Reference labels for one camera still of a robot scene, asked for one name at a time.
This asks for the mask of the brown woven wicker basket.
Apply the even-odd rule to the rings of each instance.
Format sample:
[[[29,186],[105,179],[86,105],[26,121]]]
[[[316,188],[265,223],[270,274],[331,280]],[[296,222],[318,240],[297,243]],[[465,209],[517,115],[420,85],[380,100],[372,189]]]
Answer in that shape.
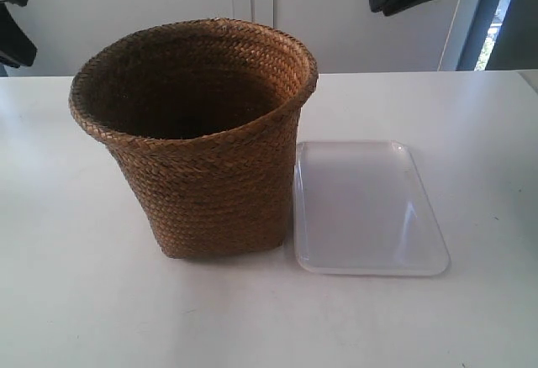
[[[287,234],[298,123],[319,78],[300,40],[231,18],[128,34],[74,76],[71,116],[117,162],[161,251],[272,250]]]

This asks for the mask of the white rectangular plastic tray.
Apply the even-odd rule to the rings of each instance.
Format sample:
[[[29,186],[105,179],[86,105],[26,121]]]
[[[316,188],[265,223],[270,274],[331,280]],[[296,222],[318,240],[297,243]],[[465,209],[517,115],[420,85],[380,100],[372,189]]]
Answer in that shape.
[[[451,263],[414,158],[397,141],[304,141],[293,244],[316,274],[438,276]]]

